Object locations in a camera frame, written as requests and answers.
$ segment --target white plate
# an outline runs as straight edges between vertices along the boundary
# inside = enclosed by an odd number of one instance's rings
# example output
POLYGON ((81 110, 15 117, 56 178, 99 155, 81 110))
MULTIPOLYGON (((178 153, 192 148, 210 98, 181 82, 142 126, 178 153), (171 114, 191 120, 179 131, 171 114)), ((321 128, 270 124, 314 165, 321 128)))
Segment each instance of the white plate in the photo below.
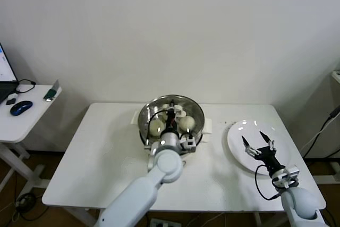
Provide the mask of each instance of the white plate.
MULTIPOLYGON (((247 169, 255 172, 257 166, 263 164, 263 162, 257 161, 245 152, 242 136, 245 137, 251 147, 258 149, 268 145, 261 136, 260 131, 266 134, 271 140, 274 140, 274 146, 276 148, 275 157, 282 165, 287 166, 291 156, 285 144, 284 137, 271 125, 255 120, 240 121, 229 129, 227 137, 228 146, 234 157, 247 169)), ((261 167, 258 173, 268 175, 265 167, 261 167)))

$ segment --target white wall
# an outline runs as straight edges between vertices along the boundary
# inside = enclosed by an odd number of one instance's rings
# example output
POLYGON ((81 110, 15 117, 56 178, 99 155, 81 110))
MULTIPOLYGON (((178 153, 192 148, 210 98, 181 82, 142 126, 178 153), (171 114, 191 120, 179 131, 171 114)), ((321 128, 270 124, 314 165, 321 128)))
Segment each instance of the white wall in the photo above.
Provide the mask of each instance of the white wall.
POLYGON ((20 78, 64 89, 30 149, 64 150, 97 101, 269 103, 299 145, 340 104, 339 0, 0 0, 0 41, 20 78))

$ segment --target laptop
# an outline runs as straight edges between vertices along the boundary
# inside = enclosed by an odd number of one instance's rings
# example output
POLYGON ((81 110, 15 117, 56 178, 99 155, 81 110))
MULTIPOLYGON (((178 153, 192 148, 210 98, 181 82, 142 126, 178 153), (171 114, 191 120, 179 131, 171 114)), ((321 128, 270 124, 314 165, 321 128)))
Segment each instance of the laptop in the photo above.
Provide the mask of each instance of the laptop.
POLYGON ((0 103, 15 92, 18 85, 18 80, 0 44, 0 103))

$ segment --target stainless steel bowl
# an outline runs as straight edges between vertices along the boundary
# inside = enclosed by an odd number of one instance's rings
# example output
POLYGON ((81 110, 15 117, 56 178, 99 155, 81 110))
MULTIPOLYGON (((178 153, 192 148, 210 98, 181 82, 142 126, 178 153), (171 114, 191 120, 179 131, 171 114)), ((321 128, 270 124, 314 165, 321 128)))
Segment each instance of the stainless steel bowl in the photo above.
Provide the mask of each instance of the stainless steel bowl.
MULTIPOLYGON (((205 117, 203 110, 195 101, 191 98, 180 96, 180 95, 166 95, 161 96, 159 98, 155 98, 154 100, 147 103, 139 113, 138 116, 138 128, 140 131, 140 137, 142 142, 145 144, 147 140, 148 133, 148 123, 150 118, 162 109, 162 106, 165 104, 169 104, 171 101, 174 101, 175 105, 180 105, 183 107, 183 110, 186 111, 187 116, 191 116, 195 119, 195 127, 191 130, 191 134, 195 138, 196 143, 199 143, 202 137, 202 130, 204 127, 205 117)), ((160 114, 154 117, 155 119, 161 118, 160 114)), ((159 138, 150 137, 149 142, 158 141, 159 138)))

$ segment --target laptop screen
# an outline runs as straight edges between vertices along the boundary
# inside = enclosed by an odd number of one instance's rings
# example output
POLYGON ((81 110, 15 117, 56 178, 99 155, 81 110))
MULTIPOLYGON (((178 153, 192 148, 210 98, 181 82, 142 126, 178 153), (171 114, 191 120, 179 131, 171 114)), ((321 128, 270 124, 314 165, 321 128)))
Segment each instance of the laptop screen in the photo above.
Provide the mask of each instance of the laptop screen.
POLYGON ((4 50, 0 45, 0 82, 16 81, 14 72, 5 56, 4 50))

